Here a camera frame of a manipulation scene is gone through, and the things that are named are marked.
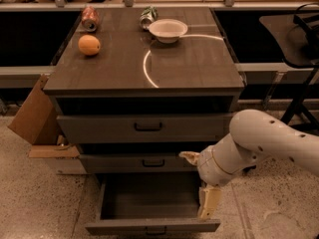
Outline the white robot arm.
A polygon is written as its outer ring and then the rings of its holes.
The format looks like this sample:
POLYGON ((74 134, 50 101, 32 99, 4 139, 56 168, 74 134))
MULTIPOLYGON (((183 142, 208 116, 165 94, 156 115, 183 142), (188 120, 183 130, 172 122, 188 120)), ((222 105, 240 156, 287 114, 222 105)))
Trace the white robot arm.
POLYGON ((209 219, 221 198, 221 187, 250 166, 270 156, 285 158, 319 175, 319 137, 292 128, 258 110, 236 113, 229 134, 201 152, 182 151, 180 157, 197 168, 199 188, 197 217, 209 219))

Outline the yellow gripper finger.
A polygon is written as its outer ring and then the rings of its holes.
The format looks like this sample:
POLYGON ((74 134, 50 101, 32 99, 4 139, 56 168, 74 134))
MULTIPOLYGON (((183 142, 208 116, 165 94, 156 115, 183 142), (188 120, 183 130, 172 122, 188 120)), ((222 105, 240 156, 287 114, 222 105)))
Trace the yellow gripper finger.
POLYGON ((221 189, 207 185, 199 189, 198 195, 199 208, 197 217, 201 220, 210 219, 221 198, 221 189))

